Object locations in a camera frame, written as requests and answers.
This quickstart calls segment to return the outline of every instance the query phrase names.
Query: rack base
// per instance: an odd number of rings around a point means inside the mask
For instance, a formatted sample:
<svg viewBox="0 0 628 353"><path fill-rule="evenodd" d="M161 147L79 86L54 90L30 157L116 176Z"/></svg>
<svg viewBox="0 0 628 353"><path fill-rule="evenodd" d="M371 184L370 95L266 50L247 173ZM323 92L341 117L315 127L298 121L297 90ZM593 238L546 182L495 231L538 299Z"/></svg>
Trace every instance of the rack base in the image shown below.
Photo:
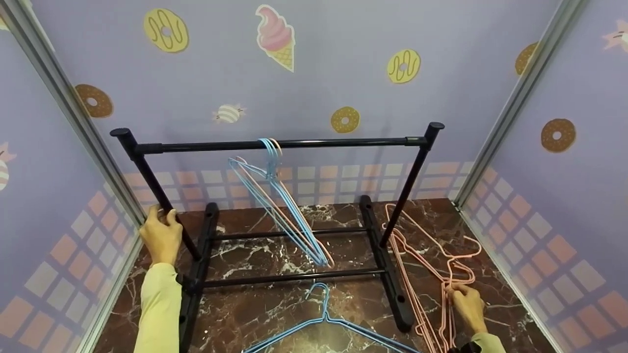
<svg viewBox="0 0 628 353"><path fill-rule="evenodd" d="M192 343L194 325L200 307L200 300L205 288L219 288L235 285L255 285L261 283L275 283L283 281L303 281L316 280L321 278L346 278L353 276L374 276L378 275L384 286L384 291L390 303L392 315L397 328L402 332L409 332L414 324L412 314L406 294L403 292L398 280L396 268L391 261L388 249L382 248L379 243L382 239L380 225L377 223L371 198L363 195L360 198L360 212L362 214L363 227L337 228L315 231L315 234L334 233L355 233L365 232L369 238L369 244L373 252L376 268L353 269L345 271L328 271L319 273L285 274L279 276L236 278L233 280L206 281L213 247L218 241L229 241L238 239L257 239L287 236L282 232L258 233L258 234L234 234L218 235L217 225L220 211L215 203L207 204L201 234L197 240L197 247L201 254L199 261L192 263L189 275L179 274L177 281L183 287L181 298L181 314L179 316L179 352L187 353Z"/></svg>

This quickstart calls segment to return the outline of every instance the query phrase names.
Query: vertical pole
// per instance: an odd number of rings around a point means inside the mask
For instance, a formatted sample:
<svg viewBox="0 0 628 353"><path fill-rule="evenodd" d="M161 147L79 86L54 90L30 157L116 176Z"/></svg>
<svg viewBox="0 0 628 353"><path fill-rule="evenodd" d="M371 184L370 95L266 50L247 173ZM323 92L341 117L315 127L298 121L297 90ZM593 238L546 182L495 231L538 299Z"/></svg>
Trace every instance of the vertical pole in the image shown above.
<svg viewBox="0 0 628 353"><path fill-rule="evenodd" d="M425 146L421 146L419 149L419 153L416 155L416 159L414 160L414 164L412 164L412 168L410 169L410 174L408 175L408 179L406 179L406 184L403 185L403 189L401 189L401 195L399 196L399 200L397 201L397 205L394 207L392 211L391 218L388 220L388 225L386 225L386 230L384 231L384 235L382 236L382 240L379 242L380 247L386 247L388 243L388 239L393 233L393 229L395 224L397 224L397 220L401 215L401 211L403 210L406 201L408 200L408 196L410 195L410 191L412 191L412 187L414 186L414 182L416 181L416 177L419 175L419 171L425 162L425 158L428 156L428 152L431 150L432 145L434 145L434 140L438 135L438 132L445 128L445 125L440 122L431 122L428 126L428 129L425 131L425 139L427 143Z"/></svg>
<svg viewBox="0 0 628 353"><path fill-rule="evenodd" d="M146 180L148 187L157 198L157 201L161 205L161 208L164 210L164 212L170 212L170 210L172 209L172 204L170 203L170 200L168 200L166 193L161 188L161 185L159 184L159 181L151 170L151 167L148 165L146 158L144 157L144 155L140 155L135 152L135 148L137 147L138 142L135 140L135 137L133 136L131 130L127 128L119 128L112 130L109 134L117 138L118 141L120 141L126 154L129 155L131 161L135 163L135 166L138 168L139 173L142 174L142 177L144 177L144 179ZM176 218L176 221L179 223L181 222L178 216ZM201 255L185 228L183 228L182 238L185 247L187 247L190 251L190 254L192 255L194 261L201 260Z"/></svg>

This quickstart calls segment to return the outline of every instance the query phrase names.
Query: brown donut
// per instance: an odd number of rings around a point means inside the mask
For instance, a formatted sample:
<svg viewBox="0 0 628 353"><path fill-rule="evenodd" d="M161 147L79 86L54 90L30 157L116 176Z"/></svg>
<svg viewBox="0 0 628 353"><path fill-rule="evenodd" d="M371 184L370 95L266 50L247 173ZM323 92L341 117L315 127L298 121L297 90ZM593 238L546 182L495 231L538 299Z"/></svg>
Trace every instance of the brown donut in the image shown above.
<svg viewBox="0 0 628 353"><path fill-rule="evenodd" d="M332 128L339 134L347 134L355 130L360 124L360 113L352 107L342 107L332 114Z"/></svg>
<svg viewBox="0 0 628 353"><path fill-rule="evenodd" d="M534 49L536 49L538 43L539 42L528 45L517 57L517 60L514 62L514 70L517 72L517 75L521 75L526 70L528 62L532 54L534 54Z"/></svg>
<svg viewBox="0 0 628 353"><path fill-rule="evenodd" d="M554 133L560 133L560 137L554 138ZM576 127L567 119L550 120L541 131L541 144L552 153L565 152L574 141L576 141Z"/></svg>
<svg viewBox="0 0 628 353"><path fill-rule="evenodd" d="M80 84L74 87L77 90L80 100L83 102L85 109L91 117L108 117L114 112L114 105L111 103L109 96L100 89ZM89 99L93 99L96 105L92 105Z"/></svg>

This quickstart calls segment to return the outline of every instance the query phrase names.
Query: checkered pattern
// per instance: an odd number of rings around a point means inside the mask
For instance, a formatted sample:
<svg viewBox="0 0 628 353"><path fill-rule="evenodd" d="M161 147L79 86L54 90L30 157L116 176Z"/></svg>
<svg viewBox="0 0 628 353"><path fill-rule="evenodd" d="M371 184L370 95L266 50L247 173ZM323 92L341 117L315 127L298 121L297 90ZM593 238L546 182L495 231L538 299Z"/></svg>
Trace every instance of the checkered pattern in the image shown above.
<svg viewBox="0 0 628 353"><path fill-rule="evenodd" d="M49 255L3 308L1 347L7 352L75 352L111 292L135 233L104 185L57 235Z"/></svg>
<svg viewBox="0 0 628 353"><path fill-rule="evenodd" d="M464 211L564 353L628 352L628 300L617 283L607 282L586 251L574 249L495 170L484 173Z"/></svg>
<svg viewBox="0 0 628 353"><path fill-rule="evenodd" d="M420 173L411 198L453 198L465 181L473 162L428 163ZM355 202L360 195L376 201L396 200L411 164L327 165L284 167L281 179L300 205ZM209 201L221 209L259 207L232 170L178 171L155 173L174 208L202 210ZM139 173L126 175L144 207L156 202ZM279 200L266 182L265 191Z"/></svg>

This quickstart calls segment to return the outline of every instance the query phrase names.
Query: blue wire hanger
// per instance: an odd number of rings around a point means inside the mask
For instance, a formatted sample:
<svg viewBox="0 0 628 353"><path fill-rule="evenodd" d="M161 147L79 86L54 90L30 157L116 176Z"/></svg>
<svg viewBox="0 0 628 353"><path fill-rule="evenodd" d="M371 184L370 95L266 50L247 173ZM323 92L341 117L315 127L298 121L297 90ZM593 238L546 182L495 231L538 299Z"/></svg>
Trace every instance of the blue wire hanger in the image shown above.
<svg viewBox="0 0 628 353"><path fill-rule="evenodd" d="M299 206L293 197L286 190L281 180L278 178L277 168L280 165L281 147L274 139L259 139L268 153L266 170L260 167L250 165L244 158L229 158L229 165L240 179L242 184L249 190L251 195L266 210L266 213L273 218L275 224L287 233L292 241L318 266L332 267L333 259L325 249L325 247L316 239L307 220L301 213ZM288 212L296 221L296 225L278 212L279 207L270 198L270 196L259 186L258 182L253 179L251 173L261 175L268 181L270 186L277 192L283 202L286 204Z"/></svg>
<svg viewBox="0 0 628 353"><path fill-rule="evenodd" d="M320 287L323 288L323 290L325 291L325 299L323 300L323 315L320 318L313 318L313 319L309 319L305 322L299 323L298 325L294 326L291 329L288 329L278 335L275 335L269 339L266 339L250 348L248 348L247 350L242 351L242 353L257 353L265 348L267 348L268 346L284 339L285 337L295 333L296 331L301 330L304 327L313 325L315 323L321 323L321 322L328 322L328 323L333 323L336 325L340 325L343 326L353 332L356 332L358 334L361 334L364 337L367 337L368 339L371 339L381 345L383 345L384 347L387 347L388 349L392 349L395 352L399 352L399 353L407 353L407 352L411 352L411 353L421 353L418 350L412 348L412 347L408 347L407 345L401 344L393 339L390 339L388 337L382 336L380 334L377 334L373 331L369 331L367 329L365 329L364 327L361 327L360 325L356 325L352 322L348 322L342 318L332 318L329 316L329 311L327 310L327 305L329 303L329 287L325 284L325 283L314 283L312 285L312 287L310 288L310 290L308 290L308 293L305 295L305 299L307 300L310 297L310 294L312 293L312 290L315 287Z"/></svg>

